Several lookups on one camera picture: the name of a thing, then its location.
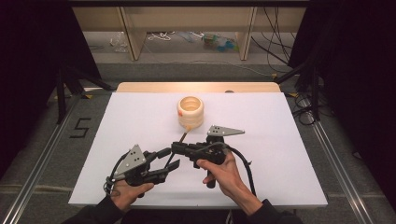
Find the white board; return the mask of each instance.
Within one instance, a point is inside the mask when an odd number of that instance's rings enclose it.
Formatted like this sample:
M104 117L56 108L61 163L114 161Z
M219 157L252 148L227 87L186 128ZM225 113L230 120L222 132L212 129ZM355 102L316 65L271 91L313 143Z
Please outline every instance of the white board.
M159 151L178 141L184 132L177 121L177 102L197 96L205 105L205 121L190 131L184 143L204 142L212 124L245 130L226 136L251 163L258 198L272 205L321 207L327 205L318 178L304 148L285 96L266 93L113 93L92 143L69 203L98 204L105 196L103 185L116 161L134 144L143 151ZM151 170L163 168L168 157L156 160ZM176 155L180 167L166 182L156 185L133 206L145 208L230 208L236 204L224 196L219 185L208 189L206 175L188 158ZM248 176L236 157L239 172Z

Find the black curtain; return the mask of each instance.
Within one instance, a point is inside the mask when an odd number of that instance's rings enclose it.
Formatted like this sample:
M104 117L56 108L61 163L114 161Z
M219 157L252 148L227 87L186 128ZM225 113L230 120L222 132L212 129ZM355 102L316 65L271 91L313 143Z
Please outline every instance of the black curtain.
M46 109L59 69L100 75L67 1L3 1L0 26L1 177Z

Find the metal rail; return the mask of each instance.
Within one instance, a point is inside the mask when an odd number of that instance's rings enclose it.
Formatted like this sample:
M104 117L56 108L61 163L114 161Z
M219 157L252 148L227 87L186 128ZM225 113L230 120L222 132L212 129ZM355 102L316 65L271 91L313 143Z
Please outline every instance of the metal rail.
M308 100L303 100L304 106L310 105ZM355 213L356 218L358 219L360 224L373 224L373 220L370 217L366 205L358 193L355 185L353 184L352 180L347 173L346 168L344 167L343 163L341 162L340 158L337 155L334 147L332 146L332 142L330 141L328 135L326 134L323 126L321 125L320 121L315 121L312 125L315 131L315 134L318 137L318 140L326 154L327 159L329 160L330 165L332 166L332 170L334 171L338 182L343 189L346 198L349 201L349 204Z
M14 203L9 207L6 218L3 221L3 224L14 224L18 223L21 215L23 213L24 208L28 204L33 191L35 190L35 186L38 183L41 175L43 174L48 162L50 161L52 152L58 146L59 140L64 132L64 127L69 121L70 115L74 108L76 107L77 102L79 101L78 96L73 96L71 105L64 117L64 120L57 124L51 137L49 138L48 143L44 147L44 150L41 152L40 157L35 163L35 167L32 172L29 174L26 182L23 184L20 193L15 199Z

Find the cable on floor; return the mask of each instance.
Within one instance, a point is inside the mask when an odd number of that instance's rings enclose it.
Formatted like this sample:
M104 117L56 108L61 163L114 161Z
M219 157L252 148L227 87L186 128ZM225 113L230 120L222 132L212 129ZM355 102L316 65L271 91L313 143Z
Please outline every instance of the cable on floor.
M181 62L181 61L162 62L162 61L158 60L158 59L154 56L154 53L149 49L149 47L147 47L146 44L143 44L143 46L144 46L145 49L150 53L151 57L152 57L157 63L163 63L163 64L169 64L169 63L226 63L226 64L229 64L229 65L238 67L238 68L246 69L246 70L248 70L248 71L250 71L250 72L259 74L259 75L261 75L261 76L265 76L265 77L270 77L270 76L271 76L271 75L269 75L269 74L264 74L264 73L258 72L258 71L256 71L256 70L251 69L251 68L248 68L248 67L244 67L244 66L241 66L241 65L233 64L233 63L228 63L228 62L225 62L225 61L193 60L193 61L186 61L186 62Z

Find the printed number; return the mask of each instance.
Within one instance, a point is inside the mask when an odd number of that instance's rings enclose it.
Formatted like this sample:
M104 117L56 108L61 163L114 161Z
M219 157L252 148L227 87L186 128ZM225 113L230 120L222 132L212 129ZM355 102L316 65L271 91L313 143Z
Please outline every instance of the printed number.
M81 118L81 119L78 119L78 121L77 121L77 124L76 124L76 126L75 126L75 130L84 130L84 134L83 134L83 135L70 135L70 138L85 138L85 135L87 134L87 131L88 131L90 128L82 128L82 127L79 127L79 123L80 123L82 120L91 120L91 119L90 119L90 118Z

